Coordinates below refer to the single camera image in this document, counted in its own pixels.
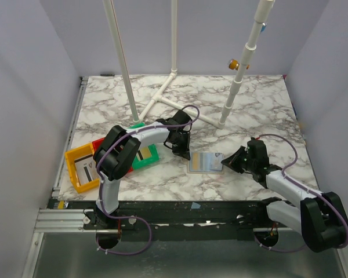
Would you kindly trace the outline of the silver card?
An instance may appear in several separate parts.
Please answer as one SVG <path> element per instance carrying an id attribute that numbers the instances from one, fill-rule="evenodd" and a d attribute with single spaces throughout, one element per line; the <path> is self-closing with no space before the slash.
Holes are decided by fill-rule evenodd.
<path id="1" fill-rule="evenodd" d="M 209 155 L 209 169 L 210 171 L 222 171 L 223 154 L 220 152 L 210 153 Z"/>

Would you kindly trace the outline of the beige card holder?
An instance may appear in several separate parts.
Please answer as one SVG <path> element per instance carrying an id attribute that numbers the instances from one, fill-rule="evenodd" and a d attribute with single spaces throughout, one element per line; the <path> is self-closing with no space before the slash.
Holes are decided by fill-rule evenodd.
<path id="1" fill-rule="evenodd" d="M 203 152 L 204 154 L 204 158 L 203 158 L 203 165 L 204 165 L 204 168 L 203 168 L 203 171 L 202 172 L 190 172 L 189 171 L 189 161 L 187 162 L 187 172 L 188 173 L 192 173 L 192 174 L 223 174 L 224 173 L 224 170 L 222 169 L 222 171 L 210 171 L 209 169 L 209 155 L 210 153 L 214 153 L 214 152 Z"/>

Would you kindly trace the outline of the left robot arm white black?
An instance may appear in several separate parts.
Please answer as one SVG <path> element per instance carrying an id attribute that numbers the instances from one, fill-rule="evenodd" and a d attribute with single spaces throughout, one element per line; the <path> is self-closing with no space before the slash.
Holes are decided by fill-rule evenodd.
<path id="1" fill-rule="evenodd" d="M 159 119 L 147 126 L 134 129 L 124 129 L 119 125 L 112 127 L 93 155 L 100 177 L 99 197 L 96 201 L 100 210 L 97 222 L 103 228 L 110 229 L 116 224 L 119 185 L 138 151 L 163 143 L 174 155 L 190 160 L 190 130 L 193 122 L 186 112 L 179 110 L 171 118 Z"/>

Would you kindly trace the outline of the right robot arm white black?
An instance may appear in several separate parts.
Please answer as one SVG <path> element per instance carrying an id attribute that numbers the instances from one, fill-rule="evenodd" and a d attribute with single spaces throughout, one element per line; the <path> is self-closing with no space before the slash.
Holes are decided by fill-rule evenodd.
<path id="1" fill-rule="evenodd" d="M 348 245 L 348 217 L 334 192 L 311 189 L 286 173 L 285 167 L 270 163 L 264 141 L 251 138 L 247 145 L 222 160 L 236 173 L 249 173 L 253 179 L 280 197 L 260 202 L 256 222 L 263 227 L 281 223 L 299 233 L 305 245 L 319 253 Z"/>

